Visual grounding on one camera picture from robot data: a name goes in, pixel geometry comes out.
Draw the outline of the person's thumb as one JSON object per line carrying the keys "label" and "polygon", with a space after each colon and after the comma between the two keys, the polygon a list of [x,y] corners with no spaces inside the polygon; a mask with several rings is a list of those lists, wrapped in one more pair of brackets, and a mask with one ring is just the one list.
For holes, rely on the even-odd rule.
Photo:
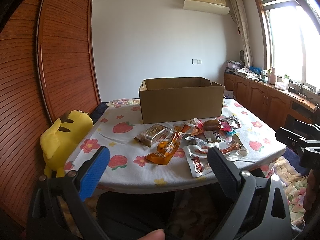
{"label": "person's thumb", "polygon": [[138,240],[165,240],[165,232],[163,229],[158,229],[148,233]]}

